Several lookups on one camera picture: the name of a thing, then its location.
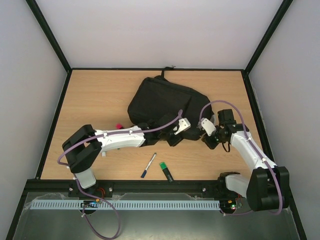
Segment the pink black highlighter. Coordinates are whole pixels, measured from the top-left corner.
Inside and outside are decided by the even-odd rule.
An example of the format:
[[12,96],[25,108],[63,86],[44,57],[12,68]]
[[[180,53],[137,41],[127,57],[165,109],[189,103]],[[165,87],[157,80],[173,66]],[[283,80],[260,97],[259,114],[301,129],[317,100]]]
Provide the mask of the pink black highlighter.
[[117,123],[117,124],[116,124],[116,128],[117,128],[118,130],[122,130],[122,129],[124,129],[124,126],[123,126],[122,124],[120,124],[120,123]]

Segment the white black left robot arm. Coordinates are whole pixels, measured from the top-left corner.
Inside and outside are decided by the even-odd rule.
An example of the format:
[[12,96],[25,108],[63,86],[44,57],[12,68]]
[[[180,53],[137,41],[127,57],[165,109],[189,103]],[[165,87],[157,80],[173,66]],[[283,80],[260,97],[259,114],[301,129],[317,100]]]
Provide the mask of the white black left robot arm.
[[69,169],[79,186],[86,190],[97,183],[92,165],[100,154],[121,148],[153,146],[159,141],[180,142],[182,128],[187,126],[183,119],[162,126],[143,122],[116,130],[93,129],[87,124],[62,144],[63,153],[57,163]]

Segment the blue capped white marker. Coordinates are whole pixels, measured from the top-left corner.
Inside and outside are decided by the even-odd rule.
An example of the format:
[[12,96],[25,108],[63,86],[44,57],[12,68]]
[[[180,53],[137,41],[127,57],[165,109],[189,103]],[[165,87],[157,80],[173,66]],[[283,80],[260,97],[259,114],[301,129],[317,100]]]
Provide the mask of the blue capped white marker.
[[151,159],[149,160],[146,168],[144,169],[143,173],[142,173],[141,176],[140,176],[142,179],[146,176],[146,174],[147,174],[147,172],[148,172],[148,169],[150,168],[150,166],[151,166],[151,164],[152,164],[152,162],[154,161],[154,159],[155,159],[156,156],[157,156],[157,153],[155,152],[155,153],[152,155],[152,157],[151,157]]

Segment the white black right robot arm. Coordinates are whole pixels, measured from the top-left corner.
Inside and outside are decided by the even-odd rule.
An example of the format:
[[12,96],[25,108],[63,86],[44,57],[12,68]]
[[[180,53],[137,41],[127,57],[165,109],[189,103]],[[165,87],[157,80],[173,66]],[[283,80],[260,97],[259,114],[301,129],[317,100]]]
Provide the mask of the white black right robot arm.
[[225,151],[235,148],[251,171],[250,178],[240,173],[222,174],[218,191],[229,196],[236,192],[246,198],[252,211],[271,211],[279,214],[290,204],[290,174],[286,167],[273,162],[254,141],[244,123],[236,122],[232,109],[218,112],[218,125],[201,117],[198,127],[205,133],[202,141],[215,149],[222,144]]

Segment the black student backpack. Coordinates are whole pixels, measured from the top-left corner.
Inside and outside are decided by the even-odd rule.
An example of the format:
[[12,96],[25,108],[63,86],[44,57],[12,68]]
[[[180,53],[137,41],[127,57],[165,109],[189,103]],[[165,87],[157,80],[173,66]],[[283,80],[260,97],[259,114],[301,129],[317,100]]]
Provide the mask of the black student backpack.
[[140,84],[127,108],[130,121],[135,124],[159,123],[164,117],[168,119],[160,123],[164,125],[178,115],[187,118],[191,127],[182,132],[186,140],[197,141],[202,135],[198,128],[199,117],[211,120],[214,118],[212,107],[202,108],[210,102],[209,98],[197,90],[172,83],[165,79],[164,74],[146,77]]

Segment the green black highlighter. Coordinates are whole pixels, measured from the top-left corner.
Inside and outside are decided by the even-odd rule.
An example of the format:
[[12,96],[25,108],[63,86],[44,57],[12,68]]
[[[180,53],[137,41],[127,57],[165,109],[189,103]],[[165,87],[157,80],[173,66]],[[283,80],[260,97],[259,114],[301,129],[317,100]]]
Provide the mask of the green black highlighter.
[[172,174],[170,173],[167,165],[165,164],[165,162],[160,162],[159,166],[162,170],[162,172],[164,173],[166,179],[168,180],[169,183],[173,183],[174,182],[174,178],[172,176]]

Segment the black aluminium frame rail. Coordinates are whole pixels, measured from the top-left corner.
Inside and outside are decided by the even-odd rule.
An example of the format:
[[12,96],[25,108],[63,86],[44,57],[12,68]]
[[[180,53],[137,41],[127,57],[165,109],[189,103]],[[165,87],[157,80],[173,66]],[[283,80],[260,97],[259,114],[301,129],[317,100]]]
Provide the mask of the black aluminium frame rail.
[[74,180],[29,179],[23,193],[66,193],[74,198],[112,198],[113,194],[182,193],[204,198],[234,199],[237,196],[253,197],[255,200],[276,196],[276,184],[271,177],[254,177],[250,183],[239,174],[220,176],[216,180],[98,180],[95,185],[80,190]]

